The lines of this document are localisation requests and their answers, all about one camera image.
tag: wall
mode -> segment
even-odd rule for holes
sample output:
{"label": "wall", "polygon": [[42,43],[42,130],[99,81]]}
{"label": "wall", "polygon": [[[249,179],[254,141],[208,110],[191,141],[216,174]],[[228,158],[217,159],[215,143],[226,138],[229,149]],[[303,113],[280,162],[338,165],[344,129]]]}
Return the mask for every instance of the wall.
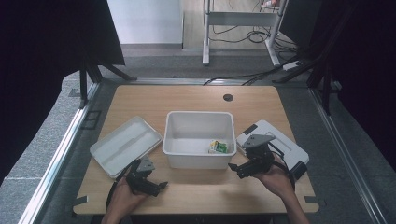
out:
{"label": "wall", "polygon": [[180,0],[107,1],[121,44],[181,44]]}

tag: metal frame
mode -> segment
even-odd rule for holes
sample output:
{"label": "metal frame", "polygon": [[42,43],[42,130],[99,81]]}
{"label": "metal frame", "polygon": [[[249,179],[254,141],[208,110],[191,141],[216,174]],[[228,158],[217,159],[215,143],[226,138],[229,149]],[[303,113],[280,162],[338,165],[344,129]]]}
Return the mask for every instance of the metal frame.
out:
{"label": "metal frame", "polygon": [[[139,78],[137,81],[125,81],[121,79],[112,79],[115,82],[119,82],[120,84],[126,85],[203,85],[207,81],[204,78]],[[211,85],[241,85],[245,80],[228,80],[228,79],[219,79],[211,82]],[[99,89],[101,83],[93,83],[89,89],[88,98],[93,99]],[[256,85],[261,86],[274,86],[271,82],[265,81],[257,81]],[[318,112],[321,115],[323,122],[326,128],[329,131],[334,144],[340,153],[340,156],[343,160],[343,163],[348,170],[350,177],[355,184],[355,187],[358,193],[361,196],[361,199],[364,205],[367,208],[367,211],[372,218],[374,223],[388,223],[382,212],[379,208],[379,205],[376,201],[374,194],[371,192],[366,180],[364,179],[360,169],[357,167],[354,162],[352,156],[349,154],[346,144],[344,143],[340,133],[335,127],[332,118],[326,114],[326,111],[323,110],[321,106],[320,96],[318,94],[318,90],[309,89],[314,103],[317,106]],[[47,196],[50,193],[50,189],[54,184],[57,174],[59,173],[64,160],[69,152],[73,141],[77,135],[78,129],[84,120],[88,110],[90,109],[92,104],[92,100],[89,100],[86,106],[82,109],[79,109],[76,115],[74,116],[69,128],[66,131],[66,134],[58,146],[51,162],[49,163],[49,167],[44,173],[43,178],[38,184],[34,195],[32,196],[30,202],[26,206],[26,209],[21,216],[19,221],[20,224],[24,223],[34,223],[37,218],[38,213],[40,212],[44,202],[47,199]]]}
{"label": "metal frame", "polygon": [[[88,99],[92,99],[94,97],[98,88],[98,83],[91,84],[88,93]],[[88,101],[86,106],[79,109],[76,115],[73,117],[72,122],[70,123],[64,135],[64,138],[61,141],[61,144],[56,149],[55,154],[52,157],[51,162],[49,163],[49,167],[47,168],[46,173],[44,173],[43,178],[41,179],[35,190],[35,193],[33,194],[30,202],[27,204],[26,209],[21,216],[21,219],[19,221],[20,224],[35,222],[35,219],[40,212],[44,202],[46,201],[53,183],[56,180],[56,176],[61,170],[67,153],[69,152],[72,143],[75,140],[78,129],[82,121],[84,120],[85,115],[91,107],[91,103],[92,100]]]}
{"label": "metal frame", "polygon": [[309,91],[314,98],[323,123],[329,131],[329,134],[334,141],[335,147],[340,154],[341,160],[343,161],[356,190],[361,196],[361,200],[363,201],[363,204],[365,205],[373,223],[388,223],[385,220],[384,215],[379,208],[378,202],[376,201],[374,194],[371,192],[370,187],[367,184],[367,181],[361,173],[361,170],[358,168],[357,164],[350,155],[347,145],[345,144],[341,134],[338,132],[334,122],[332,121],[332,117],[329,116],[326,110],[321,106],[321,96],[318,93],[318,90],[309,89]]}
{"label": "metal frame", "polygon": [[232,25],[232,26],[271,26],[273,33],[269,39],[265,40],[265,46],[275,67],[280,66],[279,59],[273,48],[276,35],[279,31],[283,12],[286,8],[287,0],[281,1],[277,13],[262,12],[214,12],[210,11],[210,0],[205,4],[205,38],[203,46],[203,65],[209,65],[209,26],[210,25]]}

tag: white plastic bin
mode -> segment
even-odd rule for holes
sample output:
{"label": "white plastic bin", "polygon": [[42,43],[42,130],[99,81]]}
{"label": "white plastic bin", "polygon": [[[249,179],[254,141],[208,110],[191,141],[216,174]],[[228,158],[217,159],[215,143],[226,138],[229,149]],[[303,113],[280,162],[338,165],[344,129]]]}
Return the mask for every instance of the white plastic bin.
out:
{"label": "white plastic bin", "polygon": [[[209,153],[213,141],[227,144],[227,152]],[[236,153],[233,115],[206,111],[168,113],[163,152],[172,168],[227,169]]]}

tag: white box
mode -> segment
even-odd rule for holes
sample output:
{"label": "white box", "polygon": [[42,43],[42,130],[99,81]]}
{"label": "white box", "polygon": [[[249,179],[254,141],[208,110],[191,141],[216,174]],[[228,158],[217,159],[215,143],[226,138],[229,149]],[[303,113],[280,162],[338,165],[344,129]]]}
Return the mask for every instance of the white box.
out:
{"label": "white box", "polygon": [[[227,144],[227,153],[209,153],[213,141]],[[163,152],[172,168],[227,169],[236,153],[233,115],[207,111],[168,113]]]}
{"label": "white box", "polygon": [[290,170],[292,170],[298,164],[299,161],[308,164],[309,162],[308,154],[302,148],[297,146],[297,144],[291,141],[280,130],[278,130],[276,127],[272,126],[268,121],[263,119],[251,125],[236,138],[236,144],[238,145],[238,148],[241,149],[241,151],[245,156],[246,156],[246,151],[242,147],[242,145],[244,145],[244,143],[249,139],[249,137],[252,134],[271,135],[275,137],[276,139],[272,140],[271,143],[275,147],[277,147],[280,150],[280,152],[271,146],[269,146],[269,148],[274,152],[284,154],[283,157],[285,163],[288,165]]}
{"label": "white box", "polygon": [[91,146],[90,152],[105,172],[116,178],[132,161],[147,155],[163,137],[136,116]]}

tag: white tray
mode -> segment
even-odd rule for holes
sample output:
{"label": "white tray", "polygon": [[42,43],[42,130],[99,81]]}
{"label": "white tray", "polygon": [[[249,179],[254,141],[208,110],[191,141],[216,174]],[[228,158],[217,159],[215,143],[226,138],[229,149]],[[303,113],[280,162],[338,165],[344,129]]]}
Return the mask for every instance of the white tray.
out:
{"label": "white tray", "polygon": [[[280,132],[277,128],[272,126],[266,120],[259,120],[236,138],[238,148],[242,150],[245,156],[246,151],[242,148],[242,145],[248,140],[248,138],[252,134],[264,134],[274,136],[276,139],[272,140],[271,143],[284,153],[284,160],[288,165],[289,169],[292,169],[295,165],[297,165],[299,161],[305,164],[307,164],[309,161],[308,154],[302,148],[297,146],[285,134]],[[271,146],[269,146],[269,148],[272,151],[276,152],[276,150]]]}
{"label": "white tray", "polygon": [[147,155],[162,140],[142,118],[134,117],[92,145],[90,152],[106,173],[116,178],[129,163]]}

